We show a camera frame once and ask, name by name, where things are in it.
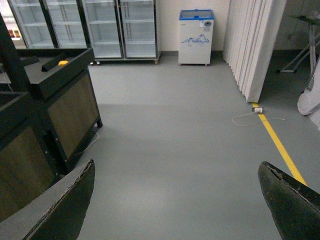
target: white chest freezer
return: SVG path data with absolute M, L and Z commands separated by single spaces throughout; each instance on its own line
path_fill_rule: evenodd
M 210 64 L 214 19 L 214 12 L 210 9 L 180 12 L 180 65 Z

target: refrigerator glass door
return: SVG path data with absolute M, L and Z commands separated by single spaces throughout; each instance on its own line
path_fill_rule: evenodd
M 11 0 L 27 48 L 54 48 L 44 13 L 38 0 Z
M 87 48 L 76 0 L 46 0 L 59 48 Z
M 9 31 L 10 37 L 16 49 L 25 49 L 26 45 L 21 36 L 15 17 L 10 9 L 7 0 L 0 0 L 0 13 L 4 20 L 5 26 Z
M 155 58 L 156 33 L 153 0 L 120 0 L 127 58 Z
M 90 41 L 96 58 L 121 58 L 114 0 L 83 0 Z

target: white wall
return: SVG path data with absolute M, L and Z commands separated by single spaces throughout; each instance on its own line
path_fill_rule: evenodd
M 309 42 L 308 23 L 293 19 L 290 15 L 309 15 L 311 10 L 320 11 L 320 0 L 287 0 L 275 50 L 303 49 Z
M 181 10 L 193 9 L 213 10 L 212 50 L 223 50 L 230 0 L 160 0 L 159 3 L 162 51 L 178 51 L 179 13 Z

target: wood grain panel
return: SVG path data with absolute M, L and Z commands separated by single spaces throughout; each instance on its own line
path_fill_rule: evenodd
M 89 75 L 85 75 L 62 95 L 48 112 L 69 158 L 98 116 Z
M 29 126 L 0 151 L 0 222 L 47 190 L 54 174 Z

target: accordion partition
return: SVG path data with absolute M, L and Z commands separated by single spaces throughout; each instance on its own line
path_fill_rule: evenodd
M 247 102 L 258 102 L 286 0 L 230 0 L 223 47 Z

